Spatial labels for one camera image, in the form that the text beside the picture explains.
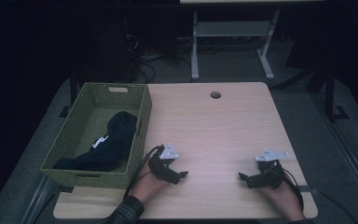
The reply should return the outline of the dark navy pet garment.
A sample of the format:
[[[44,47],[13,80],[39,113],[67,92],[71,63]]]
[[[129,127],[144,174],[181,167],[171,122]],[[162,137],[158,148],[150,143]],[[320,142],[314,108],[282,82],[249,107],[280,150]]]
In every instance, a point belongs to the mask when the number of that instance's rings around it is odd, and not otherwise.
[[[116,170],[131,153],[138,118],[126,111],[116,113],[107,123],[107,134],[96,139],[87,153],[74,159],[59,159],[59,170],[110,172]]]

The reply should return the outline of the person's left hand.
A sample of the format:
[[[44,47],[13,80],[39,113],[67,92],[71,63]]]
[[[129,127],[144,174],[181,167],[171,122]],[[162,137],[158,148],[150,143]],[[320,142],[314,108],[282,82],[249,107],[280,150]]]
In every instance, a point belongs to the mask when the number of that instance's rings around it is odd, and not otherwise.
[[[137,178],[130,196],[135,197],[142,203],[147,203],[161,190],[169,185],[169,182],[156,178],[147,167],[145,167]]]

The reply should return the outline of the white metal desk frame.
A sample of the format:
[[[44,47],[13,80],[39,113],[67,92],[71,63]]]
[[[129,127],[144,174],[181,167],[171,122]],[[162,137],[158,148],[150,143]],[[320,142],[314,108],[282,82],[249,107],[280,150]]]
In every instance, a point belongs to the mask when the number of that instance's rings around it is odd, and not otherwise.
[[[267,53],[273,37],[280,10],[272,13],[269,21],[199,21],[198,12],[193,13],[192,50],[190,58],[191,79],[200,78],[198,40],[200,37],[264,37],[265,42],[257,50],[257,56],[267,79],[274,78]]]

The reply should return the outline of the black metal stand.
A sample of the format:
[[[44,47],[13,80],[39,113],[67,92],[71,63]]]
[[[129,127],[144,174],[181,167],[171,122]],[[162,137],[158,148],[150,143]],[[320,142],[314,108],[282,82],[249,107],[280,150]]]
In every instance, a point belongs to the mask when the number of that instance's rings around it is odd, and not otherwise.
[[[324,113],[327,118],[335,122],[337,119],[348,119],[349,116],[341,105],[334,105],[335,74],[325,63],[317,63],[312,67],[307,91],[319,92],[324,87]]]

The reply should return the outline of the green woven basket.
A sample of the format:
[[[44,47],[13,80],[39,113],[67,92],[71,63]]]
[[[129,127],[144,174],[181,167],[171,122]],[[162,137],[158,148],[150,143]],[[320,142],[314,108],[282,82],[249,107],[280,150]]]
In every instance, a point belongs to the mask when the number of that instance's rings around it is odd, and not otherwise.
[[[95,83],[83,85],[48,152],[41,171],[68,187],[124,189],[144,157],[152,100],[145,84]],[[90,151],[95,140],[108,133],[108,121],[126,111],[137,118],[129,157],[109,172],[56,169],[60,159],[74,159]]]

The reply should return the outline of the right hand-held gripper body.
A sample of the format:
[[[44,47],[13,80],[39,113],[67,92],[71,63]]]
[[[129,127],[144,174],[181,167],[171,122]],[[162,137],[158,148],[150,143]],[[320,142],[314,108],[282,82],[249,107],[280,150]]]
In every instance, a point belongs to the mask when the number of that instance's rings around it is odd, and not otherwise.
[[[289,158],[288,152],[281,152],[272,149],[265,149],[259,156],[255,157],[258,175],[250,177],[255,183],[255,188],[270,187],[276,189],[285,178],[280,159]]]

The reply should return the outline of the person's right hand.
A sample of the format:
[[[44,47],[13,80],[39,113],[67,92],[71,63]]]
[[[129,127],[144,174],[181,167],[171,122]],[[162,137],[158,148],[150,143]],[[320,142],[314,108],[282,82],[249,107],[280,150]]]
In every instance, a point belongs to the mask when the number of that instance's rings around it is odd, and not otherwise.
[[[263,187],[257,191],[267,197],[288,222],[306,219],[296,194],[287,183],[282,182],[276,189]]]

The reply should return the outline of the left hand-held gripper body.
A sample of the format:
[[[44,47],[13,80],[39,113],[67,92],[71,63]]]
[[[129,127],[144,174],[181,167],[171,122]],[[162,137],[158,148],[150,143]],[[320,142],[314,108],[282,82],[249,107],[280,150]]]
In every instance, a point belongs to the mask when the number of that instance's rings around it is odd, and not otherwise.
[[[172,143],[159,146],[157,152],[148,161],[151,173],[158,179],[167,181],[169,178],[178,178],[177,172],[169,165],[179,157]]]

